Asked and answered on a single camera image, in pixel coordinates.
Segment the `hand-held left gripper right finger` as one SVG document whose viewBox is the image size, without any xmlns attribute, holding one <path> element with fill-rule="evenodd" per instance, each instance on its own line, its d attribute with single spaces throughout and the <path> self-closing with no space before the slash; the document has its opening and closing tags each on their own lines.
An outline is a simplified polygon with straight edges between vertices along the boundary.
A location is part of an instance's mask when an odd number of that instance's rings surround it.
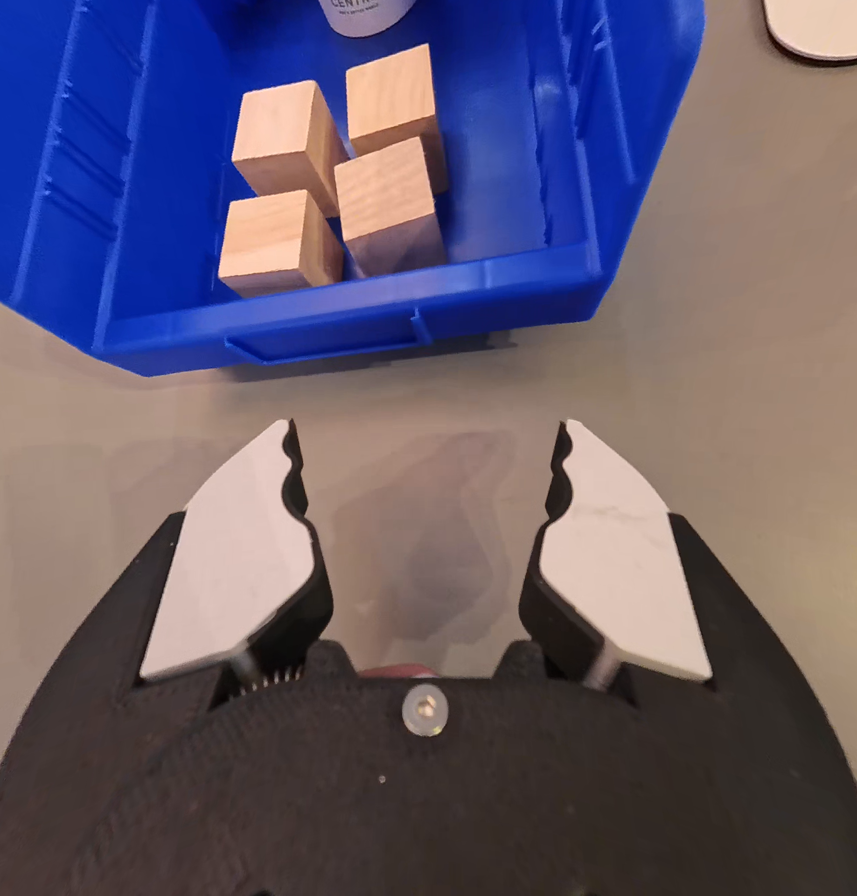
<svg viewBox="0 0 857 896">
<path fill-rule="evenodd" d="M 669 508 L 631 464 L 564 420 L 550 462 L 520 620 L 564 677 L 609 690 L 624 666 L 713 676 Z"/>
</svg>

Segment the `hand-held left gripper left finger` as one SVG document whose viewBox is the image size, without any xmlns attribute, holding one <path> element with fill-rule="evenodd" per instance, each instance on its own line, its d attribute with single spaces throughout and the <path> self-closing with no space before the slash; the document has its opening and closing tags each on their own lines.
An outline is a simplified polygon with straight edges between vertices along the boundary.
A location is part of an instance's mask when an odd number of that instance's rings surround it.
<svg viewBox="0 0 857 896">
<path fill-rule="evenodd" d="M 300 678 L 333 615 L 302 471 L 296 424 L 277 420 L 195 492 L 143 654 L 143 683 L 221 664 L 239 686 Z"/>
</svg>

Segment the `wooden block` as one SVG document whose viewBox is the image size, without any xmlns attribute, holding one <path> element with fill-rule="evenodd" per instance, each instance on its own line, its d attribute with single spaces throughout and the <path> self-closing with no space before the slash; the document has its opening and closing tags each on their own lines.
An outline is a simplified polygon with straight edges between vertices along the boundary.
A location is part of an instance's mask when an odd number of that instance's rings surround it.
<svg viewBox="0 0 857 896">
<path fill-rule="evenodd" d="M 344 260 L 342 244 L 306 189 L 229 204 L 218 278 L 240 297 L 339 283 Z"/>
<path fill-rule="evenodd" d="M 316 81 L 243 95 L 232 161 L 256 196 L 306 190 L 324 217 L 337 218 L 335 168 L 349 159 Z"/>
<path fill-rule="evenodd" d="M 348 139 L 356 156 L 419 137 L 433 194 L 448 191 L 428 44 L 350 68 L 346 95 Z"/>
<path fill-rule="evenodd" d="M 419 137 L 340 163 L 334 178 L 342 238 L 357 276 L 447 263 Z"/>
</svg>

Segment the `blue plastic bin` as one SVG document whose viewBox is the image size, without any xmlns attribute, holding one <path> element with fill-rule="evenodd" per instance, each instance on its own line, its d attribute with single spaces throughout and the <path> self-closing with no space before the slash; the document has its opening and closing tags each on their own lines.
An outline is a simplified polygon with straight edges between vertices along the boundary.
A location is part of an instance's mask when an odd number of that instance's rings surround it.
<svg viewBox="0 0 857 896">
<path fill-rule="evenodd" d="M 0 1 L 0 303 L 156 376 L 321 361 L 595 314 L 703 43 L 698 1 L 416 2 L 349 38 L 318 2 Z M 241 298 L 219 282 L 243 94 L 427 44 L 449 263 Z"/>
</svg>

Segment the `white paper cup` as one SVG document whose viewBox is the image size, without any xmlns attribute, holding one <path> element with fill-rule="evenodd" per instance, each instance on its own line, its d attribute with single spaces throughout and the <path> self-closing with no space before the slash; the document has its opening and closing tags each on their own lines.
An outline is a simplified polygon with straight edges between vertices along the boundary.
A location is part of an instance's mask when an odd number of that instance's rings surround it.
<svg viewBox="0 0 857 896">
<path fill-rule="evenodd" d="M 330 27 L 343 37 L 381 33 L 408 14 L 416 1 L 319 1 Z"/>
</svg>

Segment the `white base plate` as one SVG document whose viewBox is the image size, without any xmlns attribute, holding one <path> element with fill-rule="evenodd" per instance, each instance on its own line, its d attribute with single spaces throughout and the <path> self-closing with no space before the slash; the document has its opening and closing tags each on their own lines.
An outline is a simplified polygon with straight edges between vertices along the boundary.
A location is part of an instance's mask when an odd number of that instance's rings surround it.
<svg viewBox="0 0 857 896">
<path fill-rule="evenodd" d="M 762 1 L 773 42 L 803 61 L 857 63 L 857 1 Z"/>
</svg>

